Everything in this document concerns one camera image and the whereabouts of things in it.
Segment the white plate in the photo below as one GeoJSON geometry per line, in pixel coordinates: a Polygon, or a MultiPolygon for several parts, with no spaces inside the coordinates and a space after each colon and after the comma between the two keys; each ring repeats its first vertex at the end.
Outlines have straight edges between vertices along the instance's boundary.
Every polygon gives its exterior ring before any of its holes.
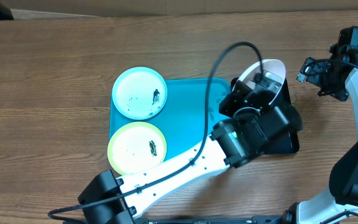
{"type": "Polygon", "coordinates": [[[269,107],[282,90],[286,79],[284,63],[264,59],[247,68],[232,84],[232,92],[254,108],[269,107]]]}

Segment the light blue plate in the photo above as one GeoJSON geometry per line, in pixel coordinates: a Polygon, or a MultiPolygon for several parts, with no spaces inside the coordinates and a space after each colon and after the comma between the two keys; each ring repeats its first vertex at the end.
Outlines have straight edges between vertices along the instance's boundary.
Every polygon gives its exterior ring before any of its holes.
{"type": "Polygon", "coordinates": [[[145,120],[163,109],[167,93],[167,84],[158,72],[148,67],[134,67],[118,76],[111,98],[125,117],[145,120]]]}

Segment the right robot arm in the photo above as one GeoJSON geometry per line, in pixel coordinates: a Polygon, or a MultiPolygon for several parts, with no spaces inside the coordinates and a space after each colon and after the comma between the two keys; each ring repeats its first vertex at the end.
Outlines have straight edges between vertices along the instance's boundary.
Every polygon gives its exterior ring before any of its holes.
{"type": "Polygon", "coordinates": [[[329,52],[329,58],[307,58],[297,79],[319,87],[318,96],[351,100],[356,140],[332,168],[327,189],[294,203],[276,223],[324,224],[358,218],[358,26],[342,29],[329,52]]]}

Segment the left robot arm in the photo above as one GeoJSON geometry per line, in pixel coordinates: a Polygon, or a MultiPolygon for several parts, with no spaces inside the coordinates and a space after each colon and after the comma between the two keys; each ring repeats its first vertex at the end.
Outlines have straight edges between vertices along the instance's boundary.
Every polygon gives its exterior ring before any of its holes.
{"type": "Polygon", "coordinates": [[[134,223],[153,204],[190,182],[238,168],[266,154],[292,154],[299,149],[303,125],[291,105],[288,85],[275,94],[238,81],[219,105],[227,115],[194,148],[143,173],[115,178],[98,174],[78,197],[85,223],[134,223]]]}

